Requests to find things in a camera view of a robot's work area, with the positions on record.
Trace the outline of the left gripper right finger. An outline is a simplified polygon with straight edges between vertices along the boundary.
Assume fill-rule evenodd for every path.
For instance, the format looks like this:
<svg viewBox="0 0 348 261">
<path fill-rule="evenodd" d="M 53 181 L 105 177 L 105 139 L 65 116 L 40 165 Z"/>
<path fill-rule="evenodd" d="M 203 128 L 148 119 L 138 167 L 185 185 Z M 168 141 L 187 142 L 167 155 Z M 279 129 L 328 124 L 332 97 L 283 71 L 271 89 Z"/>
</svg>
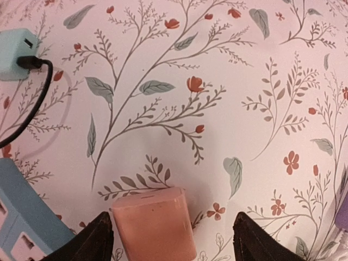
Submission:
<svg viewBox="0 0 348 261">
<path fill-rule="evenodd" d="M 246 213 L 239 212 L 233 224 L 236 261 L 303 261 L 282 246 Z"/>
</svg>

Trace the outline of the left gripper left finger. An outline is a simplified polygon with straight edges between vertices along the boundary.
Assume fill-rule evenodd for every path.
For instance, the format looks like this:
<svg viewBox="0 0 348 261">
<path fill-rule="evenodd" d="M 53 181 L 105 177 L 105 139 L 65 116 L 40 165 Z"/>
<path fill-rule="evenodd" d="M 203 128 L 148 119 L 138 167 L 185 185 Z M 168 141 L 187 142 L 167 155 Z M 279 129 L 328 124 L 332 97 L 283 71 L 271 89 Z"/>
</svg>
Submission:
<svg viewBox="0 0 348 261">
<path fill-rule="evenodd" d="M 101 212 L 63 247 L 47 256 L 51 261 L 111 260 L 114 231 L 108 212 Z"/>
</svg>

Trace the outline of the pink charger plug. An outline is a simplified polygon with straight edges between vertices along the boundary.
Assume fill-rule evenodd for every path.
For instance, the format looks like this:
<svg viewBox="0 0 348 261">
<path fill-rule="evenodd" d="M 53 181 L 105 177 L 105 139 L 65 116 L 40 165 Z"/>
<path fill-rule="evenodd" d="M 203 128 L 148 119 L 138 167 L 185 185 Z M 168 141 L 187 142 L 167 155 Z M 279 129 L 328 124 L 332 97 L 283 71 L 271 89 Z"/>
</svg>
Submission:
<svg viewBox="0 0 348 261">
<path fill-rule="evenodd" d="M 117 199 L 113 217 L 128 260 L 194 260 L 184 189 L 172 187 Z"/>
</svg>

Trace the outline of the teal blue power strip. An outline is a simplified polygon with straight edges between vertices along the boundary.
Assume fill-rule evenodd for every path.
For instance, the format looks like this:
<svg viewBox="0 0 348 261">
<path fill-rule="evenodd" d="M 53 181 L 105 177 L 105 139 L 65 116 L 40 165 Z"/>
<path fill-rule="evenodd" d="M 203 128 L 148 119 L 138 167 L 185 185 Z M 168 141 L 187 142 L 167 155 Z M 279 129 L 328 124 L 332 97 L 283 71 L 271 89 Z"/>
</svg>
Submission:
<svg viewBox="0 0 348 261">
<path fill-rule="evenodd" d="M 41 260 L 74 238 L 24 179 L 1 159 L 1 260 Z"/>
</svg>

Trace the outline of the purple power strip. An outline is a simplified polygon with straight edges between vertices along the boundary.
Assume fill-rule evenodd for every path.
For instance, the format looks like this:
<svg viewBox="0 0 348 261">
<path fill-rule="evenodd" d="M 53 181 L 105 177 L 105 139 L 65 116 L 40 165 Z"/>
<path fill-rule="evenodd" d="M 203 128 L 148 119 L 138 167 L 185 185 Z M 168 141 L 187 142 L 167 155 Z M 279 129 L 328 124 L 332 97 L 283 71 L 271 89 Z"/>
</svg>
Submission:
<svg viewBox="0 0 348 261">
<path fill-rule="evenodd" d="M 345 198 L 336 214 L 335 226 L 344 231 L 348 231 L 348 194 L 346 193 Z"/>
</svg>

